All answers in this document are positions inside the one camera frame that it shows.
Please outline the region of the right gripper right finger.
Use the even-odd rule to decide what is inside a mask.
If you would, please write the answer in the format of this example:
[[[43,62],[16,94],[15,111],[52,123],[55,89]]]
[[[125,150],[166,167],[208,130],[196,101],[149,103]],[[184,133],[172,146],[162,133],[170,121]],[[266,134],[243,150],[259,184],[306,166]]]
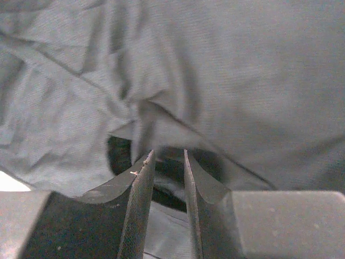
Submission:
[[[189,153],[184,181],[193,258],[344,258],[344,195],[232,191]]]

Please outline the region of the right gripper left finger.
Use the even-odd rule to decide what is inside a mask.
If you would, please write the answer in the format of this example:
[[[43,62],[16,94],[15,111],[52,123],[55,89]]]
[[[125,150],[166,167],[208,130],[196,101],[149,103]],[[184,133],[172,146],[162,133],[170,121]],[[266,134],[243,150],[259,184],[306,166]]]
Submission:
[[[80,197],[1,192],[1,258],[142,258],[155,153]]]

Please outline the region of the black t shirt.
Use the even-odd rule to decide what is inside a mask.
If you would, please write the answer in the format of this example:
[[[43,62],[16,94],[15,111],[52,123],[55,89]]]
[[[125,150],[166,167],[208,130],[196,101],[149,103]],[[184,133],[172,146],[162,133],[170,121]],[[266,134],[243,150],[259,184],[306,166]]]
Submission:
[[[185,153],[344,195],[344,2],[1,1],[1,170],[74,198],[149,152],[142,258],[193,258]]]

